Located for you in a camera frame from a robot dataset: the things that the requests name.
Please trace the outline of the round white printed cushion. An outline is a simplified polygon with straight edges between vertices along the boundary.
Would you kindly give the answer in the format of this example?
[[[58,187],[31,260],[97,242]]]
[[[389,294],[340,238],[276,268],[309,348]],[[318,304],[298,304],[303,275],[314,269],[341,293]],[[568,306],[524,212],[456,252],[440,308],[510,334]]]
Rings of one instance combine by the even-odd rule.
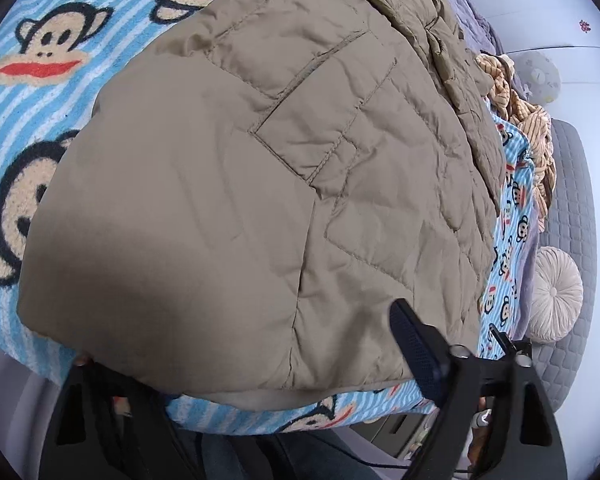
[[[557,100],[562,80],[549,58],[540,52],[528,51],[517,55],[514,61],[527,101],[546,105]]]

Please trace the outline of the blue striped monkey blanket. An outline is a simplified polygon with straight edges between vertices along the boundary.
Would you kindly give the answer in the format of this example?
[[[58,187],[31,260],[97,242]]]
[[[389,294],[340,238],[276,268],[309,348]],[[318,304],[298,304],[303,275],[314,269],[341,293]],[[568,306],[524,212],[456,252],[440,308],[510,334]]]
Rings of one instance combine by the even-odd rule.
[[[0,24],[0,348],[31,372],[60,384],[71,350],[25,328],[17,315],[17,283],[32,216],[50,177],[76,133],[87,123],[100,88],[160,32],[213,0],[17,0]],[[493,324],[512,339],[528,324],[518,278],[535,248],[531,198],[534,162],[522,132],[490,110],[506,161],[503,217],[494,234],[494,268],[479,301],[479,356],[497,359]],[[351,425],[400,412],[428,413],[414,380],[376,392],[341,393],[286,412],[250,413],[181,396],[168,412],[186,429],[216,434],[270,434],[300,428]]]

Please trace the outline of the beige striped fleece garment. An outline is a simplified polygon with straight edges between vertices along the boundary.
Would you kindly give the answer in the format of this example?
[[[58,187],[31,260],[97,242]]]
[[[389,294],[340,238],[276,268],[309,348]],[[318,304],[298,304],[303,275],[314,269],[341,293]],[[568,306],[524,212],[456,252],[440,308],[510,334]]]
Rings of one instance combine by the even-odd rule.
[[[541,105],[531,104],[515,90],[515,63],[508,55],[479,53],[476,62],[493,80],[488,97],[495,114],[514,125],[529,141],[534,163],[533,198],[539,230],[544,232],[557,182],[552,118]]]

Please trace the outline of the purple bed cover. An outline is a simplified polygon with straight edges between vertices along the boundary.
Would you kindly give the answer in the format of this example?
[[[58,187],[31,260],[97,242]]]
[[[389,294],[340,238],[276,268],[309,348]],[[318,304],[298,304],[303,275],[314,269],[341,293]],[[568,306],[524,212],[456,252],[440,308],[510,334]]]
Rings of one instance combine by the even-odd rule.
[[[471,52],[494,54],[495,34],[469,0],[446,1],[456,15]],[[527,329],[539,228],[532,192],[535,164],[529,141],[495,110],[493,96],[486,98],[486,107],[502,137],[506,170],[500,199],[502,210],[494,231],[495,260],[479,302],[479,347],[492,350],[491,324],[512,339],[522,338]]]

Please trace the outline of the khaki puffer jacket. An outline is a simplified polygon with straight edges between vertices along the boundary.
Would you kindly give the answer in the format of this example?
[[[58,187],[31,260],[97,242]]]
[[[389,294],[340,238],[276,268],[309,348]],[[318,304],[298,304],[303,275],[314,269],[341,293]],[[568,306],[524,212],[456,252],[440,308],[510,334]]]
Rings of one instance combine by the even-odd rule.
[[[256,412],[410,378],[396,299],[475,348],[505,178],[486,90],[444,0],[215,0],[100,90],[20,320]]]

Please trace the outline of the grey quilted headboard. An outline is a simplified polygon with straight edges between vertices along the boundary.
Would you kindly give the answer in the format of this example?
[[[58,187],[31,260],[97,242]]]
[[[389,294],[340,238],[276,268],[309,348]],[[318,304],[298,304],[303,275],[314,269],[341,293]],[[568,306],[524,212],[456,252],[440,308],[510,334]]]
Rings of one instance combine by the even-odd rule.
[[[552,121],[557,182],[540,245],[559,248],[573,258],[583,283],[581,312],[561,340],[533,346],[534,365],[555,411],[576,379],[590,333],[597,278],[593,191],[588,162],[577,129]]]

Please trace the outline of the round beige pleated cushion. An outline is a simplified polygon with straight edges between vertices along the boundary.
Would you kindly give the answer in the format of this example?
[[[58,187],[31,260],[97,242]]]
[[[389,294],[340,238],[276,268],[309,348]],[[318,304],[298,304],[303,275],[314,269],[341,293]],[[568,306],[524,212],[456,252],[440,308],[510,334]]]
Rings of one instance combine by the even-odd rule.
[[[583,283],[573,258],[562,249],[543,246],[536,252],[527,336],[552,344],[573,329],[583,306]]]

